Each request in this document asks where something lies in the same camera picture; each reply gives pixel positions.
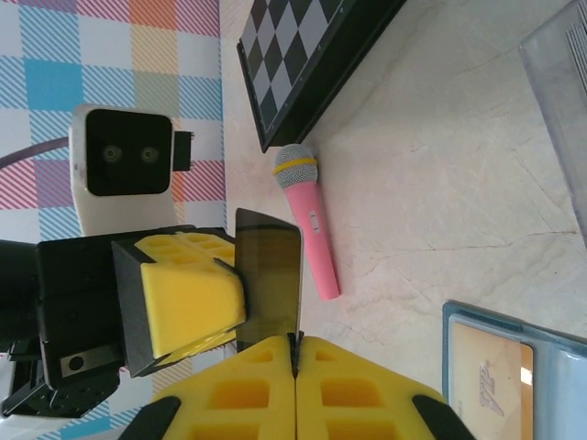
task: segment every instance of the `checkered fabric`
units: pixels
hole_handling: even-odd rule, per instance
[[[255,0],[241,37],[265,132],[286,104],[342,0]]]
[[[80,103],[166,113],[195,133],[192,170],[173,175],[178,216],[226,224],[218,0],[0,0],[0,33],[0,156],[67,136]],[[0,170],[0,239],[78,237],[69,180],[67,148]],[[218,360],[123,371],[108,402],[41,439],[128,424],[154,392]]]

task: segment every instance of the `white marble surface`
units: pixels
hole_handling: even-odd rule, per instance
[[[440,389],[448,299],[587,336],[587,253],[518,46],[566,0],[408,0],[306,144],[342,296],[306,266],[302,327]],[[260,153],[221,0],[229,226],[292,220]]]

